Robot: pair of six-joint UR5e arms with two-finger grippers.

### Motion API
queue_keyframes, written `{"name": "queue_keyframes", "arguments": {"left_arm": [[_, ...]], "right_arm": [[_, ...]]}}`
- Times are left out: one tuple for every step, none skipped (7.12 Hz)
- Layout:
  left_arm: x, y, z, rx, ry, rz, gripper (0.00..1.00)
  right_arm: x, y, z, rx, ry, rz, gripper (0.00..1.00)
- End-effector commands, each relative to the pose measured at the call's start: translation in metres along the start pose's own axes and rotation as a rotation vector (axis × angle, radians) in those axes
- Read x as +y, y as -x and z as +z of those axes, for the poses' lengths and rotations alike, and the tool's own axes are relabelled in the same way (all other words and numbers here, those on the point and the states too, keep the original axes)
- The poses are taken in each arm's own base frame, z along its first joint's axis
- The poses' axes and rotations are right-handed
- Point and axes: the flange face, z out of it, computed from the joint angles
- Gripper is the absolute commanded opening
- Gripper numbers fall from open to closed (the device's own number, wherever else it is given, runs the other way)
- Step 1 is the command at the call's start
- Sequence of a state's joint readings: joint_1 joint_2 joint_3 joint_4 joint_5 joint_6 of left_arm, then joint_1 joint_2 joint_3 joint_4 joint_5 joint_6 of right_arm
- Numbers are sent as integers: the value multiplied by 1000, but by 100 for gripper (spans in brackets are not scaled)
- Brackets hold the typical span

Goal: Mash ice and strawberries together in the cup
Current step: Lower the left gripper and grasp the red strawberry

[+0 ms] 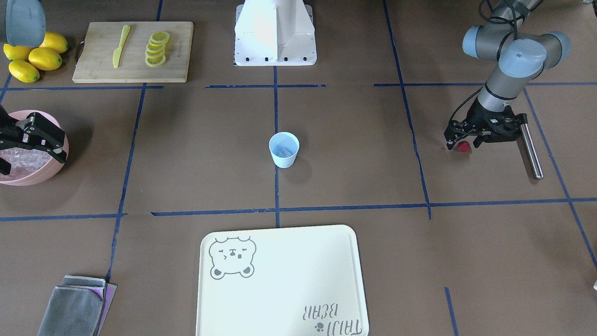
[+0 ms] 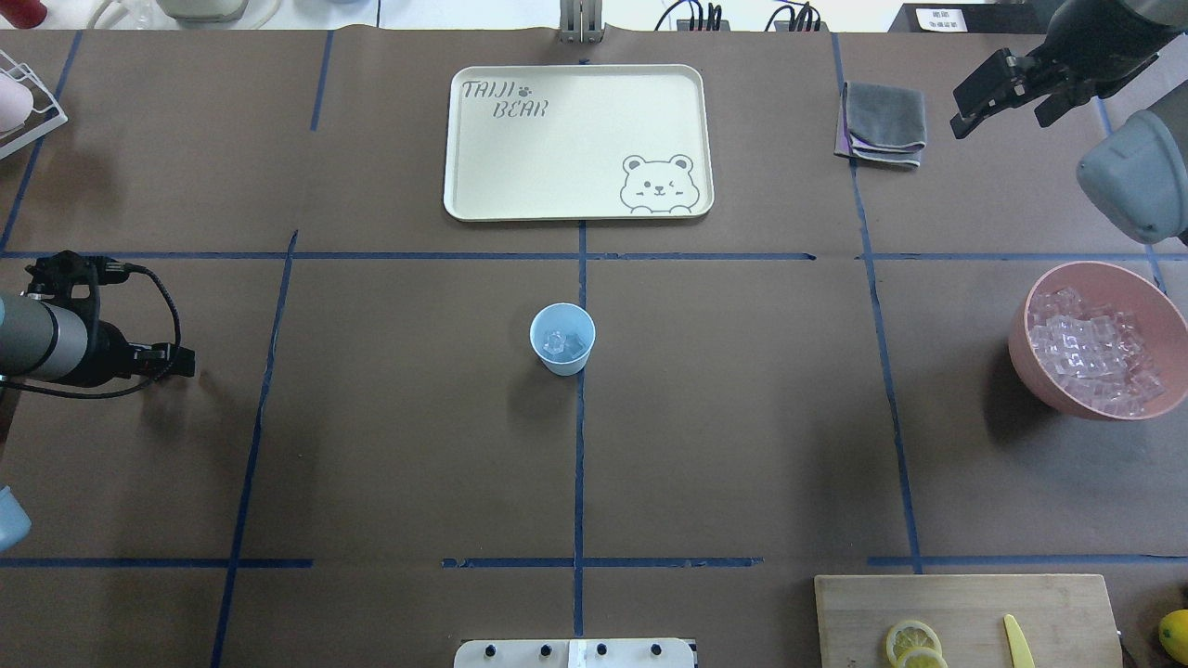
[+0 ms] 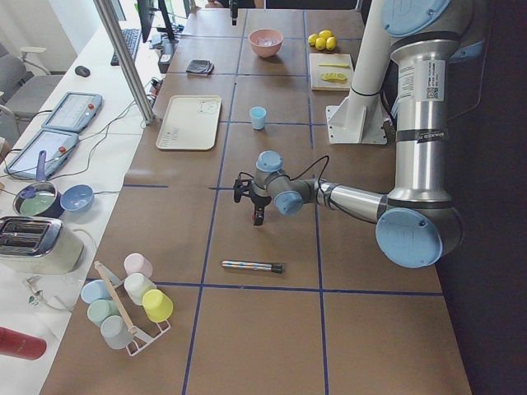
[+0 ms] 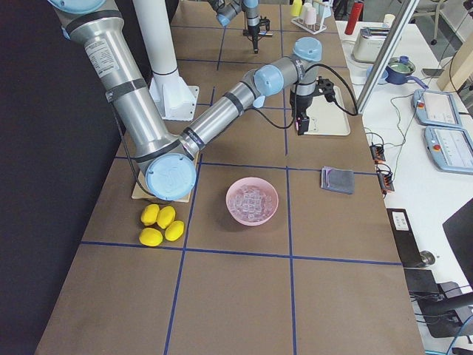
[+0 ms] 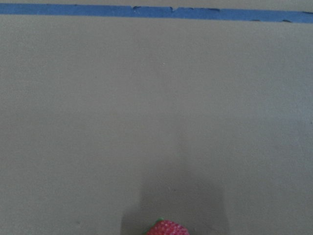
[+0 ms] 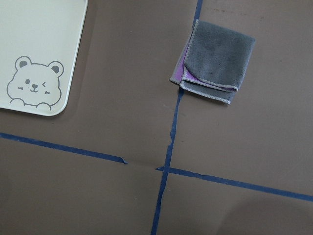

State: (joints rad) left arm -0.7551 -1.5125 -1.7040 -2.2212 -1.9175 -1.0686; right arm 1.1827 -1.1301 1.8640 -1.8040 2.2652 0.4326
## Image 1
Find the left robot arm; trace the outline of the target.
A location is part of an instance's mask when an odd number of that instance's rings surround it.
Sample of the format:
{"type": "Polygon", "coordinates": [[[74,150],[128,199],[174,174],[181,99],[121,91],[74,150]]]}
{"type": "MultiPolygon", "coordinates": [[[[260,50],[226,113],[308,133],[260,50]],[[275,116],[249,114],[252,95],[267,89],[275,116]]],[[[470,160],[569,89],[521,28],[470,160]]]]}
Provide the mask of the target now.
{"type": "Polygon", "coordinates": [[[450,117],[444,132],[448,149],[467,137],[474,137],[473,146],[479,147],[514,142],[522,136],[528,119],[525,113],[514,113],[511,103],[530,81],[560,64],[571,51],[571,40],[563,32],[520,32],[539,4],[538,0],[501,0],[490,16],[483,17],[483,25],[466,32],[463,51],[497,64],[484,85],[468,98],[472,104],[465,119],[450,117]]]}

